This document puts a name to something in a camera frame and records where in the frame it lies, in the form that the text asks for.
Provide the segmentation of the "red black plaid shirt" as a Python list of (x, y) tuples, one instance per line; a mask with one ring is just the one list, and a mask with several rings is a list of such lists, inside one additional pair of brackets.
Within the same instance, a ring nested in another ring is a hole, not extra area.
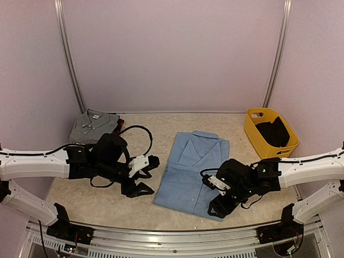
[(122, 129), (122, 127), (123, 127), (123, 124), (124, 124), (124, 120), (119, 118), (119, 119), (117, 120), (117, 126), (114, 128), (114, 130), (112, 131), (112, 133), (119, 135), (120, 132), (121, 132), (121, 129)]

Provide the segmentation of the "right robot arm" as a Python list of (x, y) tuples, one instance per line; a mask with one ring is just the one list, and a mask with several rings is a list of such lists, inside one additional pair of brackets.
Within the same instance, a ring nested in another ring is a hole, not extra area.
[(202, 170), (202, 182), (219, 195), (209, 203), (208, 214), (225, 218), (251, 196), (264, 196), (294, 185), (328, 180), (314, 194), (282, 210), (278, 223), (257, 228), (261, 244), (300, 237), (304, 224), (313, 216), (343, 200), (343, 148), (299, 158), (274, 157), (244, 165), (236, 159), (225, 161), (215, 175)]

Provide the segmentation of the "light blue long sleeve shirt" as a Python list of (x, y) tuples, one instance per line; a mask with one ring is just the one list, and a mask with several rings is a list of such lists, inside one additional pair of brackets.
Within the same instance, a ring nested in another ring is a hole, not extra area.
[(207, 210), (219, 195), (202, 182), (200, 172), (219, 168), (228, 160), (230, 143), (216, 134), (200, 131), (178, 132), (153, 204), (179, 212), (215, 220)]

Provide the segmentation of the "yellow plastic basket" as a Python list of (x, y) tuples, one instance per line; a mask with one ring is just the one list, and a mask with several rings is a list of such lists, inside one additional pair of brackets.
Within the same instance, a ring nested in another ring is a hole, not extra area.
[[(289, 135), (286, 146), (275, 147), (268, 143), (256, 127), (261, 123), (273, 123), (279, 118)], [(244, 126), (245, 133), (261, 159), (272, 157), (289, 157), (299, 144), (299, 139), (285, 119), (275, 110), (270, 108), (251, 108), (246, 111)]]

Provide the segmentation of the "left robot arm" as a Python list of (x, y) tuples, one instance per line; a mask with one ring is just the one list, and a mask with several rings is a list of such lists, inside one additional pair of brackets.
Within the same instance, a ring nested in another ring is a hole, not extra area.
[(136, 180), (151, 178), (159, 158), (142, 154), (130, 157), (127, 142), (119, 135), (103, 134), (95, 144), (66, 144), (47, 152), (1, 151), (1, 204), (29, 215), (47, 226), (47, 234), (74, 243), (90, 244), (94, 229), (70, 222), (64, 206), (51, 204), (24, 190), (18, 178), (53, 177), (78, 180), (96, 176), (119, 183), (129, 197), (151, 195), (154, 190)]

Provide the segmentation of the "grey denim shirt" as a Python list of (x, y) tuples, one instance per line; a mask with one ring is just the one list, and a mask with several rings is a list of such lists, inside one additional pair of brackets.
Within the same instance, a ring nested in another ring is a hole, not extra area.
[(95, 144), (104, 133), (112, 133), (117, 127), (120, 116), (87, 109), (77, 116), (69, 135), (69, 142), (80, 144)]

